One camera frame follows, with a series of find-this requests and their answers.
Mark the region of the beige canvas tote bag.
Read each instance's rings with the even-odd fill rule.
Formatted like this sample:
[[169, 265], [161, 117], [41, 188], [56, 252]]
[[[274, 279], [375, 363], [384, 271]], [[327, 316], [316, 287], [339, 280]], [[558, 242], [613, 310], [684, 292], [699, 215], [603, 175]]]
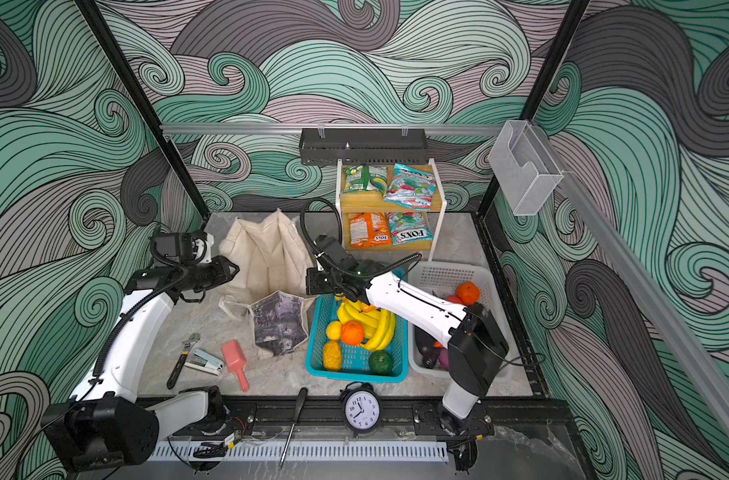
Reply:
[[264, 360], [290, 354], [308, 340], [306, 270], [312, 256], [298, 223], [282, 210], [260, 222], [236, 219], [218, 244], [218, 254], [238, 265], [233, 280], [218, 288], [218, 307], [252, 331]]

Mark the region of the orange candy bag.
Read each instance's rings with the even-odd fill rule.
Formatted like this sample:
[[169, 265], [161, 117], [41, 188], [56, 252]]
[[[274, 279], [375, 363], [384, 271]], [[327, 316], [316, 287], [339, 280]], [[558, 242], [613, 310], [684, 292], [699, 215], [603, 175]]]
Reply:
[[350, 214], [350, 246], [375, 248], [392, 245], [392, 235], [387, 216], [382, 213]]

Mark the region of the white stapler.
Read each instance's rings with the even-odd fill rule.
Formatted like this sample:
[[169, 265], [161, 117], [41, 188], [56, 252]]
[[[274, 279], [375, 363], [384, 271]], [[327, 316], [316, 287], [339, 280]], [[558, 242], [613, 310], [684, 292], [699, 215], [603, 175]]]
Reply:
[[196, 348], [190, 350], [184, 366], [192, 370], [219, 376], [224, 370], [224, 361], [202, 349]]

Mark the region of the black handled screwdriver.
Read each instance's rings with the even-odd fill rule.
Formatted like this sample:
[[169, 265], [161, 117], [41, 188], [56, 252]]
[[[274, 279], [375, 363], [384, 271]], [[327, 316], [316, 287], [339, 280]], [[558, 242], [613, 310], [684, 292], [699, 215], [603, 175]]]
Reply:
[[292, 416], [292, 421], [290, 422], [290, 430], [288, 430], [288, 437], [286, 438], [286, 442], [284, 442], [284, 447], [282, 448], [282, 453], [280, 454], [280, 461], [278, 462], [278, 468], [282, 469], [284, 467], [284, 464], [286, 463], [286, 458], [288, 457], [288, 450], [290, 450], [290, 442], [292, 441], [292, 436], [294, 436], [294, 430], [296, 430], [296, 426], [298, 425], [298, 420], [300, 420], [300, 414], [302, 413], [302, 410], [304, 409], [304, 404], [306, 404], [306, 400], [308, 399], [308, 388], [302, 387], [300, 388], [300, 391], [298, 392], [298, 395], [296, 396], [296, 402], [294, 402], [294, 415]]

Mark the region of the white wooden shelf rack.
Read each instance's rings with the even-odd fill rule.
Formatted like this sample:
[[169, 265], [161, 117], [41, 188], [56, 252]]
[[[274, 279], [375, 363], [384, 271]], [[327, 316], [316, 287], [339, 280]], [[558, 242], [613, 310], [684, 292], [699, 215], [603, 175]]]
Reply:
[[[344, 175], [344, 168], [346, 165], [342, 163], [342, 160], [338, 160], [336, 164], [336, 196], [334, 196], [334, 203], [338, 208], [338, 213], [342, 217], [344, 222], [344, 248], [350, 250], [350, 227], [348, 227], [348, 218], [355, 213], [388, 213], [388, 212], [408, 212], [408, 208], [389, 203], [383, 200], [377, 192], [359, 193], [359, 194], [348, 194], [344, 193], [344, 182], [346, 181], [346, 175]], [[445, 220], [448, 200], [444, 190], [443, 182], [438, 170], [438, 166], [434, 158], [430, 158], [428, 163], [425, 165], [413, 165], [413, 168], [426, 173], [432, 173], [437, 182], [437, 189], [432, 198], [432, 204], [429, 210], [421, 211], [426, 222], [430, 224], [430, 230], [433, 236], [432, 240], [420, 240], [412, 242], [410, 244], [398, 245], [398, 246], [377, 246], [373, 248], [366, 248], [366, 251], [382, 251], [382, 252], [409, 252], [418, 251], [424, 253], [424, 260], [432, 261], [435, 257], [437, 245], [439, 243], [440, 232], [443, 227]]]

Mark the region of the orange tangerine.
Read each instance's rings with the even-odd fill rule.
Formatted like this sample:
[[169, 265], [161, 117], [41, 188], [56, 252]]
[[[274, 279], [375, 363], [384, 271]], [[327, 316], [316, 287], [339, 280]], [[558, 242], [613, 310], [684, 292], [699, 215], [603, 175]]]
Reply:
[[481, 299], [481, 290], [473, 282], [466, 282], [456, 289], [456, 298], [466, 306], [478, 303]]

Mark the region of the pink plastic scoop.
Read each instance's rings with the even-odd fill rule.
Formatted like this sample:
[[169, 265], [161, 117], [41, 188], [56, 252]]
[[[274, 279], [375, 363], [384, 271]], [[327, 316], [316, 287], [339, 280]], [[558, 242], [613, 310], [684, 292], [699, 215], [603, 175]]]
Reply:
[[226, 369], [228, 372], [236, 374], [238, 376], [238, 382], [240, 382], [240, 389], [242, 392], [248, 393], [250, 390], [250, 384], [248, 384], [248, 378], [244, 373], [244, 368], [248, 364], [244, 351], [240, 347], [240, 343], [236, 340], [230, 340], [222, 346], [222, 355], [224, 355], [224, 363], [226, 363]]

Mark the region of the yellow banana bunch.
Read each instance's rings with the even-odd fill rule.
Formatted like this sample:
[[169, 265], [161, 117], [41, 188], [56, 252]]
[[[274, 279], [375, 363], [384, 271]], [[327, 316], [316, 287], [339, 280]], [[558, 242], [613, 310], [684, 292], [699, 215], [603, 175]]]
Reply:
[[336, 310], [336, 315], [338, 315], [338, 320], [340, 320], [342, 324], [347, 324], [352, 321], [360, 324], [362, 329], [364, 329], [364, 338], [366, 339], [371, 339], [375, 335], [381, 323], [380, 311], [374, 310], [373, 312], [368, 313], [362, 312], [348, 300], [342, 300], [342, 302], [340, 302], [338, 310]]
[[369, 338], [360, 347], [370, 351], [383, 351], [391, 343], [395, 329], [396, 329], [396, 316], [388, 310], [382, 309], [380, 311], [381, 319], [379, 325], [371, 338]]

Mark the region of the clear plastic wall holder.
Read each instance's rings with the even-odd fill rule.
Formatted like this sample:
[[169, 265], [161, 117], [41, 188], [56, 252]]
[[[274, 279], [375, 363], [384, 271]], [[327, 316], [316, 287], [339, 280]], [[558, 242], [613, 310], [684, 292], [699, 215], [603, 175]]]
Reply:
[[488, 155], [514, 216], [535, 216], [564, 178], [547, 134], [527, 120], [507, 121]]

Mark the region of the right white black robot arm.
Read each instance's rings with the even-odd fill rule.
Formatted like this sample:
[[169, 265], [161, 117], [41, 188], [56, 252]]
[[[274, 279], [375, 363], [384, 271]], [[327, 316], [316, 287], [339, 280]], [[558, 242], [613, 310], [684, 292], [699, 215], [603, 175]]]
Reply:
[[486, 397], [504, 366], [509, 344], [492, 312], [480, 303], [454, 304], [420, 290], [395, 270], [421, 259], [410, 255], [388, 266], [362, 266], [334, 237], [308, 242], [318, 266], [306, 272], [306, 292], [342, 294], [396, 314], [424, 330], [448, 349], [451, 383], [443, 397], [442, 414], [461, 422]]

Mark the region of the orange fruit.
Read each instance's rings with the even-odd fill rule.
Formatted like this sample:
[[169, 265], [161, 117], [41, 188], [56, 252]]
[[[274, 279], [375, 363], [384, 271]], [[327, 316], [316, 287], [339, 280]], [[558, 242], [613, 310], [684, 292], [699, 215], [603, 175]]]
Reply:
[[340, 328], [340, 341], [346, 345], [358, 346], [366, 340], [366, 331], [360, 322], [348, 321]]

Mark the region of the teal plastic basket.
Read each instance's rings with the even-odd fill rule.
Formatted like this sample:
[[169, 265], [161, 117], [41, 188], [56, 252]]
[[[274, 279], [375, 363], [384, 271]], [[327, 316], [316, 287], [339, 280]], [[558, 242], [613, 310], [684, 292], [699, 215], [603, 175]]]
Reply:
[[378, 367], [376, 371], [370, 370], [370, 358], [372, 352], [360, 346], [348, 345], [340, 340], [340, 353], [342, 353], [342, 366], [339, 370], [330, 370], [324, 366], [324, 346], [330, 342], [326, 335], [326, 328], [338, 321], [338, 310], [342, 302], [334, 299], [332, 287], [326, 285], [326, 273], [311, 267], [306, 272], [306, 290], [312, 294], [320, 294], [314, 308], [314, 319], [310, 326], [310, 347], [306, 354], [306, 370], [312, 376], [324, 377], [332, 380], [350, 382], [372, 382], [372, 383], [400, 383], [408, 376], [407, 353], [408, 353], [408, 324], [406, 320], [396, 317], [395, 327], [390, 327], [387, 332], [391, 336], [390, 344], [384, 352], [391, 358], [387, 366]]

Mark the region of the black metal wall tray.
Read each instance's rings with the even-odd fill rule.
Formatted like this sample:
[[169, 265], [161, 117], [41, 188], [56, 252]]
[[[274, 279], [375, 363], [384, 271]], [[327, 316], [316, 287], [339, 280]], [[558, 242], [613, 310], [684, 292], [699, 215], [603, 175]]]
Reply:
[[422, 129], [306, 128], [300, 134], [300, 159], [310, 166], [429, 163]]

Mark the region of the green Fox's candy bag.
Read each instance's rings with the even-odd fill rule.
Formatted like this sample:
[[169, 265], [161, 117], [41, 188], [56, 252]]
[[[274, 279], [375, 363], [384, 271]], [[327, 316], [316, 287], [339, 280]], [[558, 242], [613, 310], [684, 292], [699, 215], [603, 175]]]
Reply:
[[387, 220], [394, 245], [405, 245], [433, 239], [429, 222], [424, 213], [390, 212], [387, 214]]

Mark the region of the black adjustable wrench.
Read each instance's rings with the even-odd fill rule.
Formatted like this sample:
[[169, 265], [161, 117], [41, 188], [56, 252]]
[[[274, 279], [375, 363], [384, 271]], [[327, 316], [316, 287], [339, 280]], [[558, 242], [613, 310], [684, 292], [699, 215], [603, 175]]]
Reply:
[[176, 386], [176, 382], [178, 382], [178, 378], [180, 378], [180, 374], [184, 369], [184, 364], [186, 364], [190, 350], [192, 350], [199, 341], [200, 334], [193, 333], [187, 340], [182, 342], [182, 352], [180, 352], [180, 356], [178, 356], [178, 360], [176, 360], [176, 365], [174, 366], [170, 376], [168, 376], [168, 380], [166, 380], [166, 388], [168, 388], [168, 390], [173, 390], [174, 386]]

